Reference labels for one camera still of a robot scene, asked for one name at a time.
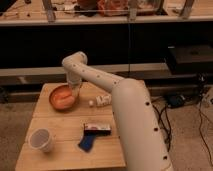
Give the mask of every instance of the orange bowl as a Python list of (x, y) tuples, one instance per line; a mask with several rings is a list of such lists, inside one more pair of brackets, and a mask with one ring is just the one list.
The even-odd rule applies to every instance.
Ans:
[(72, 90), (68, 85), (55, 88), (49, 96), (49, 102), (56, 110), (66, 110), (71, 108), (76, 98), (72, 95)]

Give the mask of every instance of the white object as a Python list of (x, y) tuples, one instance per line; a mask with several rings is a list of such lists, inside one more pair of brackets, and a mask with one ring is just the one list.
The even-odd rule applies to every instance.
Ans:
[(98, 107), (111, 104), (111, 95), (102, 95), (96, 97), (96, 103)]
[(84, 124), (84, 130), (104, 130), (104, 131), (110, 131), (111, 127), (110, 124), (106, 123), (85, 123)]
[(44, 153), (53, 149), (53, 140), (47, 129), (38, 129), (29, 137), (28, 144), (31, 148), (41, 150)]
[(90, 106), (90, 107), (93, 107), (93, 106), (94, 106), (94, 101), (93, 101), (93, 100), (90, 100), (90, 101), (89, 101), (89, 106)]
[(172, 8), (172, 9), (183, 9), (183, 4), (179, 3), (168, 3), (167, 8)]
[(73, 11), (76, 4), (64, 5), (64, 11)]
[(86, 62), (83, 52), (62, 61), (68, 83), (80, 84), (82, 77), (111, 93), (127, 170), (173, 171), (145, 84), (91, 68)]

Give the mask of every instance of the blue cloth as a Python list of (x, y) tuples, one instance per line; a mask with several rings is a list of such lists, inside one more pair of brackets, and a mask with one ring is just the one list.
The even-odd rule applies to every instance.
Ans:
[(84, 135), (82, 138), (81, 142), (78, 144), (78, 146), (86, 151), (89, 152), (93, 146), (93, 142), (95, 140), (95, 135)]

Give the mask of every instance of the wire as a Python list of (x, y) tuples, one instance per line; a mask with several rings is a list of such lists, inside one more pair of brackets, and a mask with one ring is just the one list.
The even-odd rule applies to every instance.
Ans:
[(209, 119), (208, 116), (206, 116), (201, 110), (199, 112), (213, 125), (213, 122)]
[[(158, 108), (155, 105), (153, 105), (153, 108), (155, 109), (155, 111), (158, 114), (158, 123), (162, 125), (161, 129), (163, 129), (166, 133), (166, 138), (164, 139), (164, 142), (167, 144), (167, 146), (168, 146), (167, 149), (169, 151), (170, 148), (171, 148), (172, 128), (171, 128), (171, 124), (170, 124), (170, 121), (169, 121), (169, 118), (168, 118), (168, 113), (167, 113), (168, 106), (165, 105), (163, 107), (163, 109), (161, 109), (161, 111), (159, 111)], [(167, 121), (169, 128), (166, 127), (166, 125), (165, 125), (165, 123), (162, 119), (163, 113), (165, 113), (165, 115), (166, 115), (166, 121)]]
[(0, 86), (0, 102), (7, 103), (8, 98), (9, 98), (8, 92), (2, 86)]
[(203, 113), (201, 112), (201, 102), (200, 102), (200, 104), (199, 104), (199, 116), (200, 116), (199, 133), (200, 133), (201, 139), (203, 140), (203, 142), (204, 142), (204, 144), (205, 144), (205, 147), (206, 147), (206, 149), (207, 149), (207, 151), (208, 151), (210, 165), (211, 165), (211, 167), (213, 167), (211, 151), (210, 151), (210, 148), (209, 148), (209, 146), (208, 146), (208, 144), (207, 144), (207, 142), (206, 142), (206, 140), (205, 140), (205, 138), (204, 138), (204, 136), (203, 136), (202, 130), (201, 130), (201, 129), (202, 129), (202, 125), (203, 125), (202, 114), (203, 114)]
[(171, 141), (172, 141), (172, 127), (171, 127), (171, 123), (169, 121), (167, 108), (168, 108), (168, 106), (165, 105), (165, 115), (166, 115), (166, 120), (167, 120), (167, 123), (168, 123), (168, 126), (169, 126), (169, 134), (168, 134), (168, 137), (169, 137), (169, 139), (168, 139), (168, 151), (169, 151), (170, 148), (171, 148)]

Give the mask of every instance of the orange item on shelf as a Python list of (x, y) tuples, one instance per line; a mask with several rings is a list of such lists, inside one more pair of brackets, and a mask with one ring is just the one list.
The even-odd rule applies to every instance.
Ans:
[(100, 0), (98, 10), (106, 16), (125, 15), (128, 13), (128, 0)]

